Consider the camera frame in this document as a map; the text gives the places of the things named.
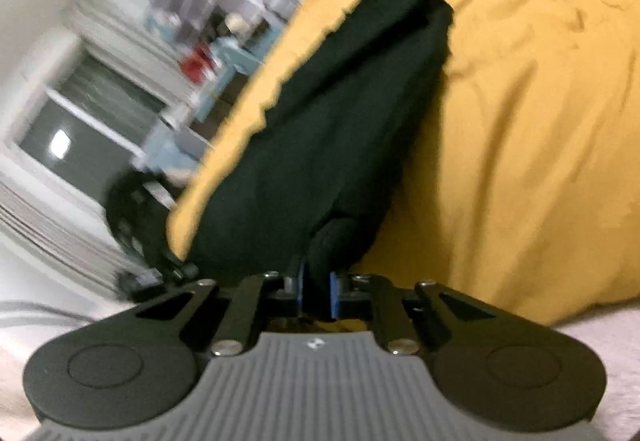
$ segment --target black cloth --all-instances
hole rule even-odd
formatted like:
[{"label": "black cloth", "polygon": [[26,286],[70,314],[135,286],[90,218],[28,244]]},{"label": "black cloth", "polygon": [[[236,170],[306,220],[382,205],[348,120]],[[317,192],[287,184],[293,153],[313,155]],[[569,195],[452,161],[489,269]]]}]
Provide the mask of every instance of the black cloth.
[{"label": "black cloth", "polygon": [[201,276],[235,285],[302,258],[325,292],[330,271],[366,253],[436,93],[451,21],[443,0],[361,0],[210,196],[188,256]]}]

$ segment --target yellow fabric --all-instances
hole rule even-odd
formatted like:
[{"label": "yellow fabric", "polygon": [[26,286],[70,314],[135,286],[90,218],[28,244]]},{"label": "yellow fabric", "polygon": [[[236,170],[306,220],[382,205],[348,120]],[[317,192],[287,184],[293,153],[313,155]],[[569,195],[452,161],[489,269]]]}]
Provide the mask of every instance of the yellow fabric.
[{"label": "yellow fabric", "polygon": [[[279,82],[357,1],[305,2],[170,216],[178,256]],[[360,269],[540,323],[640,294],[640,0],[447,1],[442,102]]]}]

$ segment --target silver bolt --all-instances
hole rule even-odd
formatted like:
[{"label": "silver bolt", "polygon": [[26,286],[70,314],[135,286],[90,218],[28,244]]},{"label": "silver bolt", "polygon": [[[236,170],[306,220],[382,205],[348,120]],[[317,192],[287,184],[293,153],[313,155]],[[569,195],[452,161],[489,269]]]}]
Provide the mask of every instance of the silver bolt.
[{"label": "silver bolt", "polygon": [[242,344],[237,340],[220,340],[211,345],[214,356],[227,357],[239,355],[242,352]]},{"label": "silver bolt", "polygon": [[391,340],[386,348],[392,355],[409,356],[417,354],[420,350],[420,345],[414,340],[409,338],[400,338],[397,340]]}]

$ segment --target bed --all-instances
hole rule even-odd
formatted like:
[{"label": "bed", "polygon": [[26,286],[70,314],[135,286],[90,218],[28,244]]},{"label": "bed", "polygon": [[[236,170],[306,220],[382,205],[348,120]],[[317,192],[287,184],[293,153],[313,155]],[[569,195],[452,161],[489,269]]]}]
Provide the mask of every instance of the bed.
[{"label": "bed", "polygon": [[[434,278],[546,325],[636,297],[640,0],[446,1],[455,16],[442,93],[358,269],[401,286]],[[208,196],[264,125],[279,84],[357,2],[306,0],[300,8],[170,216],[167,236],[179,257]],[[631,306],[562,327],[604,357],[591,333],[623,331],[637,319]],[[620,357],[632,357],[640,344],[625,342]],[[623,401],[637,410],[634,389]],[[640,427],[602,421],[612,439]]]}]

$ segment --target circular cap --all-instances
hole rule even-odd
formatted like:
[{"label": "circular cap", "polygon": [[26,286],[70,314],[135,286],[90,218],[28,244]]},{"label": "circular cap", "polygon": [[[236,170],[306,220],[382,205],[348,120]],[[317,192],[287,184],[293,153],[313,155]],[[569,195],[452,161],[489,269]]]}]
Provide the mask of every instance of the circular cap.
[{"label": "circular cap", "polygon": [[397,340],[391,340],[386,348],[392,355],[409,356],[415,355],[420,350],[420,345],[415,340],[408,338],[400,338]]},{"label": "circular cap", "polygon": [[123,345],[93,345],[78,351],[69,360],[69,376],[94,389],[118,387],[142,371],[142,358]]},{"label": "circular cap", "polygon": [[544,387],[559,376],[562,365],[548,350],[532,345],[508,345],[486,359],[489,373],[510,387]]},{"label": "circular cap", "polygon": [[211,351],[215,356],[235,356],[242,352],[242,344],[237,340],[220,340],[211,346]]}]

